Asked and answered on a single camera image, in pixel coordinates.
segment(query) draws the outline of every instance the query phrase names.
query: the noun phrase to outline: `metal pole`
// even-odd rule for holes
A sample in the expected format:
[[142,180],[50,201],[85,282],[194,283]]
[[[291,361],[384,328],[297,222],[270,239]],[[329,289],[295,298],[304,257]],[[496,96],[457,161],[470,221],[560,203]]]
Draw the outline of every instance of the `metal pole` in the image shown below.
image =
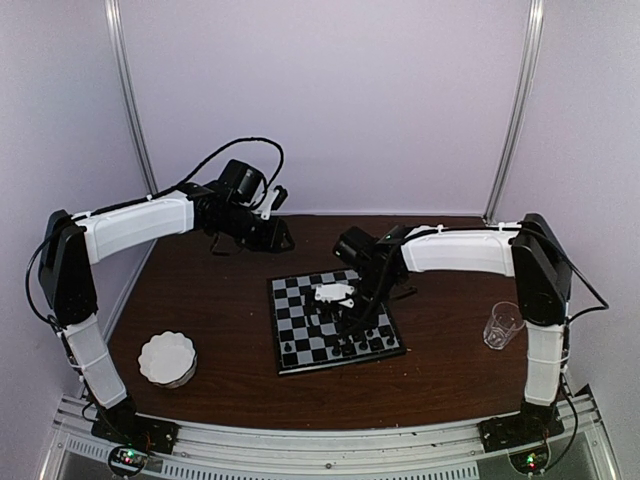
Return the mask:
[[544,0],[531,0],[531,8],[529,10],[529,24],[524,41],[524,50],[522,52],[522,63],[520,65],[520,76],[516,89],[516,97],[513,103],[509,128],[502,148],[502,156],[500,165],[493,182],[489,201],[484,213],[484,220],[487,223],[495,221],[496,210],[504,187],[506,185],[511,161],[516,150],[520,129],[524,120],[524,111],[531,91],[533,76],[538,63],[538,53],[540,51],[540,40],[542,38]]
[[138,156],[142,177],[144,178],[148,192],[152,194],[157,193],[158,185],[155,175],[153,174],[153,169],[151,168],[151,162],[149,161],[149,153],[144,141],[140,115],[138,114],[138,107],[136,106],[133,92],[133,83],[131,82],[131,72],[129,71],[122,21],[120,19],[120,2],[119,0],[105,0],[105,8],[107,11],[107,24],[109,26],[113,53],[116,57],[120,75],[120,86],[122,87],[122,94],[124,96],[129,130],[131,131],[131,137],[133,138],[133,144]]

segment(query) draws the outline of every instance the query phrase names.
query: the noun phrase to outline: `white ceramic dish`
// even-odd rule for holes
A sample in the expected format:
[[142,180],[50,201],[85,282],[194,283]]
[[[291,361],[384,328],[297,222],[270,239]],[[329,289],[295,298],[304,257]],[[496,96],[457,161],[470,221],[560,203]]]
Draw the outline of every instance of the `white ceramic dish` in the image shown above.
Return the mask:
[[167,331],[142,346],[138,363],[140,373],[154,385],[177,388],[193,377],[198,362],[193,342],[182,333]]

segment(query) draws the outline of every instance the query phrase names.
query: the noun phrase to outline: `white wall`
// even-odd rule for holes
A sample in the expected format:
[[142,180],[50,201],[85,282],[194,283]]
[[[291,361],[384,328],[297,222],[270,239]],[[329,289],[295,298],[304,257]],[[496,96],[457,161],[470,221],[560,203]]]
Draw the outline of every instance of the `white wall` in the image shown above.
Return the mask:
[[[545,215],[611,303],[572,330],[625,478],[640,451],[640,3],[547,2],[540,61],[501,219]],[[575,289],[576,308],[593,300]]]
[[[52,211],[145,193],[102,2],[0,2],[0,156],[0,476],[26,480],[60,395],[79,386],[59,341],[28,309],[27,261]],[[103,326],[143,252],[96,268]]]
[[[122,2],[158,182],[228,140],[265,135],[288,155],[283,210],[481,213],[528,10],[511,0]],[[269,148],[234,154],[270,171]]]

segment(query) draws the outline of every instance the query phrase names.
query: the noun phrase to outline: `clear drinking glass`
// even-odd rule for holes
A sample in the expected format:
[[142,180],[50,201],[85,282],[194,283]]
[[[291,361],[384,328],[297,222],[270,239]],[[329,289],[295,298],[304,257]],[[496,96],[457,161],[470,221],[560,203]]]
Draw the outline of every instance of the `clear drinking glass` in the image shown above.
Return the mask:
[[484,328],[484,343],[494,350],[502,350],[522,330],[522,327],[524,327],[524,320],[516,304],[496,303]]

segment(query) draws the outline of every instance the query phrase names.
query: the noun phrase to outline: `brown tabletop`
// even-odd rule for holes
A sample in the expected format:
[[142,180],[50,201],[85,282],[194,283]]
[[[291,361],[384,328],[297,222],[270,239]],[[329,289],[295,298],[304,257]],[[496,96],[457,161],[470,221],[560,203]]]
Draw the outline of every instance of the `brown tabletop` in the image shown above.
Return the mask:
[[[267,279],[342,268],[331,251],[358,225],[382,235],[397,224],[476,225],[477,218],[287,217],[297,242],[281,255],[209,253],[201,232],[161,239],[110,341],[139,411],[254,428],[340,429],[425,425],[518,410],[526,379],[526,335],[495,352],[482,341],[491,307],[516,301],[513,279],[492,274],[414,274],[418,294],[391,305],[406,355],[279,377]],[[220,248],[231,242],[221,242]],[[152,335],[190,337],[191,381],[151,385],[137,357]]]

